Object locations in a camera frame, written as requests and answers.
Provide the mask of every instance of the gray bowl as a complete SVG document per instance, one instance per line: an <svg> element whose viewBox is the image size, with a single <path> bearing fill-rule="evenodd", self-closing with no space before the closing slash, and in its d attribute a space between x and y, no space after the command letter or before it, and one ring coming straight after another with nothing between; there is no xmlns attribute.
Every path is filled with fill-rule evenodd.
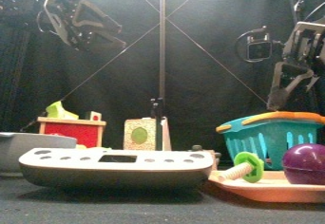
<svg viewBox="0 0 325 224"><path fill-rule="evenodd" d="M21 176L18 158L33 148L74 148L76 139L57 135L0 132L0 176Z"/></svg>

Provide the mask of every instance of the green bolt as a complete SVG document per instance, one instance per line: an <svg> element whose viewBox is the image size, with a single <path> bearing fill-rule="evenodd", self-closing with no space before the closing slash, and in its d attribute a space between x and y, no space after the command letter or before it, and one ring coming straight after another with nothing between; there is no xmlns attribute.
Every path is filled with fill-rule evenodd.
<svg viewBox="0 0 325 224"><path fill-rule="evenodd" d="M240 152L233 159L235 166L225 170L219 176L219 182L229 179L235 180L243 178L247 182L256 182L262 178L263 161L258 158L256 154L250 152Z"/></svg>

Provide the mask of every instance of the table surface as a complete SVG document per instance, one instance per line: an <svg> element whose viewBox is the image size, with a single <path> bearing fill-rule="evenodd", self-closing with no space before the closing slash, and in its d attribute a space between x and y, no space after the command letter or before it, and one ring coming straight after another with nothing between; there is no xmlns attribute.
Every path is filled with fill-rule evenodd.
<svg viewBox="0 0 325 224"><path fill-rule="evenodd" d="M264 203L221 190L44 188L0 177L1 223L323 223L325 204Z"/></svg>

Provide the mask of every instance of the teal plastic basket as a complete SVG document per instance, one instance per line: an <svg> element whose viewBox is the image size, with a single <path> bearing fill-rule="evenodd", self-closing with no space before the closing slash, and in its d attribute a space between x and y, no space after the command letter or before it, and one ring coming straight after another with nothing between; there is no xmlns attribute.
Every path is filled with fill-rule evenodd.
<svg viewBox="0 0 325 224"><path fill-rule="evenodd" d="M224 135L231 160L239 152L251 152L263 161L264 170L282 170L286 150L302 143L316 143L323 117L314 113L274 112L228 121L216 127Z"/></svg>

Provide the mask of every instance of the button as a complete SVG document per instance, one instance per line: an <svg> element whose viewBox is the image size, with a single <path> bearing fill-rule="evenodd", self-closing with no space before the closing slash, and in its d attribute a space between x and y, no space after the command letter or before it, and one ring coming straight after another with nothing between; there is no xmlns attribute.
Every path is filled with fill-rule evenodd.
<svg viewBox="0 0 325 224"><path fill-rule="evenodd" d="M48 153L50 153L50 151L48 151L48 150L40 150L40 151L36 151L34 152L34 155L41 155L41 154L48 154Z"/></svg>
<svg viewBox="0 0 325 224"><path fill-rule="evenodd" d="M203 159L204 158L204 156L201 154L199 154L199 153L192 153L188 156L195 158L195 159Z"/></svg>
<svg viewBox="0 0 325 224"><path fill-rule="evenodd" d="M80 158L80 160L89 160L89 157Z"/></svg>
<svg viewBox="0 0 325 224"><path fill-rule="evenodd" d="M144 161L145 161L145 162L155 162L153 159L145 159Z"/></svg>
<svg viewBox="0 0 325 224"><path fill-rule="evenodd" d="M46 156L46 157L41 157L40 159L50 159L50 157L49 157L49 156Z"/></svg>

